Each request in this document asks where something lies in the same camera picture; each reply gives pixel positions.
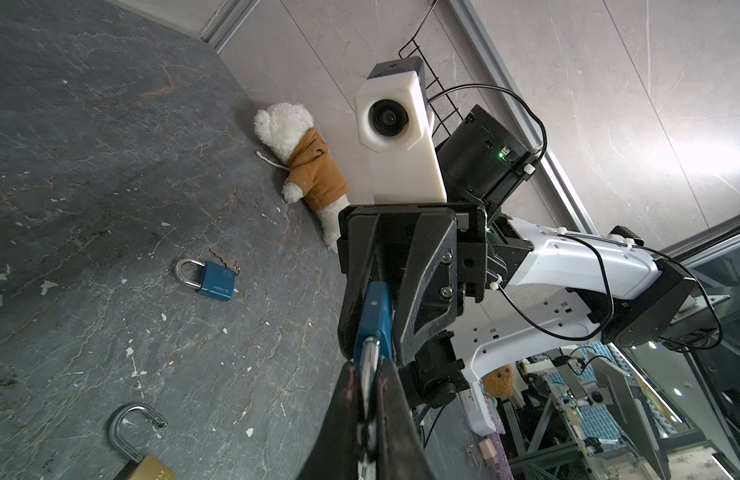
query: black wire mesh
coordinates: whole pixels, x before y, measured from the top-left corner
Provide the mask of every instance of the black wire mesh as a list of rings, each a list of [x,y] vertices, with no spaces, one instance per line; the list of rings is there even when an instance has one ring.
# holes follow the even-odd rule
[[[425,73],[425,78],[433,78],[433,80],[426,85],[426,97],[430,98],[432,95],[439,93],[440,91],[444,90],[444,85],[442,85],[441,80],[439,79],[439,76],[436,74],[436,72],[433,71],[431,64],[426,59],[426,55],[423,54],[423,51],[421,50],[421,46],[418,44],[417,40],[415,39],[417,35],[421,32],[421,29],[423,27],[423,24],[426,23],[426,19],[431,15],[433,12],[433,8],[437,6],[437,3],[439,0],[434,0],[431,4],[431,8],[429,8],[428,13],[425,17],[423,17],[423,21],[418,26],[417,30],[413,34],[412,38],[404,44],[402,48],[399,49],[399,58],[407,58],[411,57],[412,55],[415,55],[417,53],[417,56],[421,57],[423,60],[423,64],[425,65],[425,69],[427,72]],[[407,54],[403,54],[403,52],[410,48],[410,51]],[[457,115],[459,118],[458,125],[461,124],[461,121],[463,121],[463,115],[461,114],[461,110],[455,105],[455,102],[451,99],[449,94],[444,95],[444,97],[447,102],[444,104],[444,107],[441,106],[439,109],[435,108],[433,104],[430,104],[431,110],[433,112],[434,118],[437,120],[437,124],[434,126],[433,131],[431,132],[431,137],[434,137],[437,134],[437,131],[440,128],[444,129],[445,135],[443,138],[441,138],[442,141],[448,139],[450,135],[452,135],[452,131],[450,128],[447,127],[445,122],[450,119],[453,115]]]

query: plush toy arm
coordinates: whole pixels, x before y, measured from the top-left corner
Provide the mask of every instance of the plush toy arm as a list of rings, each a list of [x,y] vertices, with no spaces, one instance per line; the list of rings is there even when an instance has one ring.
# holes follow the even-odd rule
[[[285,197],[285,202],[292,204],[303,198],[303,190],[298,187],[297,184],[292,182],[285,183],[285,186],[281,188],[281,194]]]

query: stuffed animal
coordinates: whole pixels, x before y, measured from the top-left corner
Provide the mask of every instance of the stuffed animal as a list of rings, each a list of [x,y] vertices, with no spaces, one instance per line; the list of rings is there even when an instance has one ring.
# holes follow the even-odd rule
[[[285,201],[305,198],[321,221],[327,248],[337,252],[337,215],[349,205],[348,182],[314,128],[314,118],[303,105],[280,103],[258,110],[254,123],[258,138],[290,170],[281,189]]]

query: plush toy ear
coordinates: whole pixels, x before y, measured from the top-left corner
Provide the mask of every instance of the plush toy ear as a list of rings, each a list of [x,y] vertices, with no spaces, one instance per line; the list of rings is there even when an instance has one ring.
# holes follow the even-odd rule
[[[255,134],[258,135],[258,138],[260,138],[261,141],[269,147],[274,143],[274,139],[271,138],[270,123],[271,117],[269,117],[269,112],[266,110],[258,110],[258,113],[255,114],[255,118],[253,119]]]

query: open padlock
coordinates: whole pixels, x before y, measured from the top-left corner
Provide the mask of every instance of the open padlock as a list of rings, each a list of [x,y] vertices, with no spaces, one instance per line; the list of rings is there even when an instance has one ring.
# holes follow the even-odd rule
[[[202,267],[202,270],[199,271],[199,282],[189,280],[183,275],[183,266],[185,264],[194,264]],[[236,274],[234,270],[226,268],[223,265],[202,262],[202,260],[193,258],[183,258],[178,260],[176,264],[176,276],[184,285],[192,287],[200,295],[228,302],[231,300],[231,295],[234,294],[234,279]]]
[[[122,455],[131,462],[138,464],[126,478],[126,480],[174,480],[176,474],[167,468],[157,457],[148,454],[144,456],[138,452],[135,447],[131,446],[120,435],[120,425],[130,412],[141,412],[151,420],[154,425],[162,428],[167,426],[167,420],[164,419],[152,406],[145,403],[131,403],[122,407],[111,420],[109,426],[109,442]]]

